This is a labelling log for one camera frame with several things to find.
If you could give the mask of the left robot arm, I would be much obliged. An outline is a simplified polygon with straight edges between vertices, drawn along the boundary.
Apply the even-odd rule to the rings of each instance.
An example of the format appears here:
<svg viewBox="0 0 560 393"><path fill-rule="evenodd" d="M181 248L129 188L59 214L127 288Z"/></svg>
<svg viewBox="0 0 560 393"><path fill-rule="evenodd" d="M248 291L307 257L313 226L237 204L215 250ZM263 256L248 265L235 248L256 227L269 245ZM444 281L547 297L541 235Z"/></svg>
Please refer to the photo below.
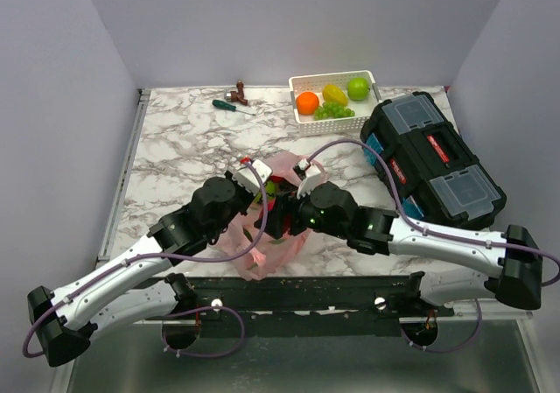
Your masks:
<svg viewBox="0 0 560 393"><path fill-rule="evenodd" d="M143 319L183 319L221 312L217 299L202 302L186 277L171 269L183 261L204 262L200 252L218 242L238 214L266 196L268 174L252 167L213 177L191 200L166 214L120 256L81 279L27 296L31 329L22 353L45 357L57 368L75 360L99 333ZM31 337L41 349L33 353Z"/></svg>

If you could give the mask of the orange fake orange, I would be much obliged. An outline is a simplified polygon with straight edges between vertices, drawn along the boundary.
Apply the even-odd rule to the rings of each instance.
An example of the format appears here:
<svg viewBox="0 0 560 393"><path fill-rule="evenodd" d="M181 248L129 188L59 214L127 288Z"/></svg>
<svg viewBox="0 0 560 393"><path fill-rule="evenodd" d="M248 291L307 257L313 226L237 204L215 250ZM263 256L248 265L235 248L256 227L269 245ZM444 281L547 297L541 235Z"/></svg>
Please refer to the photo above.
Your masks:
<svg viewBox="0 0 560 393"><path fill-rule="evenodd" d="M312 116L319 105L319 97L313 92L303 92L296 98L297 112L303 116Z"/></svg>

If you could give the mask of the pink plastic bag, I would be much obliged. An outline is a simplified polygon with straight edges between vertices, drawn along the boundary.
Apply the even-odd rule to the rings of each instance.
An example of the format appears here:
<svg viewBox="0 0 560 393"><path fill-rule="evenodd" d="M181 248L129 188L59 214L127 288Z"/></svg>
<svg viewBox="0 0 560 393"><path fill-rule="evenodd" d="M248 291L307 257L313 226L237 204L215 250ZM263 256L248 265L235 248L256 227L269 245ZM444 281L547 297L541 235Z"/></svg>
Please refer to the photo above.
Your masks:
<svg viewBox="0 0 560 393"><path fill-rule="evenodd" d="M285 183L276 184L276 192L285 187L296 187L300 183L292 168L302 159L289 152L280 151L272 157L264 159L264 163L272 168L272 175L286 179ZM238 214L229 224L227 231L217 242L217 248L228 256L234 256L245 250L256 237L263 217L263 204L251 204L247 215ZM296 236L285 235L275 240L267 234L262 235L256 246L246 255L235 259L233 264L239 275L246 280L261 280L285 265L304 247L311 231Z"/></svg>

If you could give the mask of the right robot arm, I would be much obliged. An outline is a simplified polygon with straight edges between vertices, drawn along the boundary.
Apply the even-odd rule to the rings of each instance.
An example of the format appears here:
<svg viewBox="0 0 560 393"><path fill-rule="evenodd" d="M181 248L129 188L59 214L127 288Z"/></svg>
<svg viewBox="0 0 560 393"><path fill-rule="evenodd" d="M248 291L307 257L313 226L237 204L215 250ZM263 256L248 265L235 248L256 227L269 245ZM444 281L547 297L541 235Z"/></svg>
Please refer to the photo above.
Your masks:
<svg viewBox="0 0 560 393"><path fill-rule="evenodd" d="M306 195L278 194L262 214L265 232L274 239L305 230L346 241L365 255L418 256L455 264L455 269L424 275L402 295L415 316L434 305L494 298L513 308L534 311L542 304L543 261L530 234L512 226L504 234L408 222L394 211L359 205L350 192L331 182Z"/></svg>

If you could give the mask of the yellow fake lemon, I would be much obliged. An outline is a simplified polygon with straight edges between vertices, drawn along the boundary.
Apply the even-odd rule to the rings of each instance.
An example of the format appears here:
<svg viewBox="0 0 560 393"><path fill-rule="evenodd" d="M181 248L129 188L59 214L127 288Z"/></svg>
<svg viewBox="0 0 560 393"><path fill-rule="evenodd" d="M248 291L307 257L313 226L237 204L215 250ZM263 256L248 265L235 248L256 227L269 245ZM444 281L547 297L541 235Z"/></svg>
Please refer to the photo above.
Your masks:
<svg viewBox="0 0 560 393"><path fill-rule="evenodd" d="M342 107L348 104L348 99L344 91L336 85L327 84L322 90L325 102L336 103Z"/></svg>

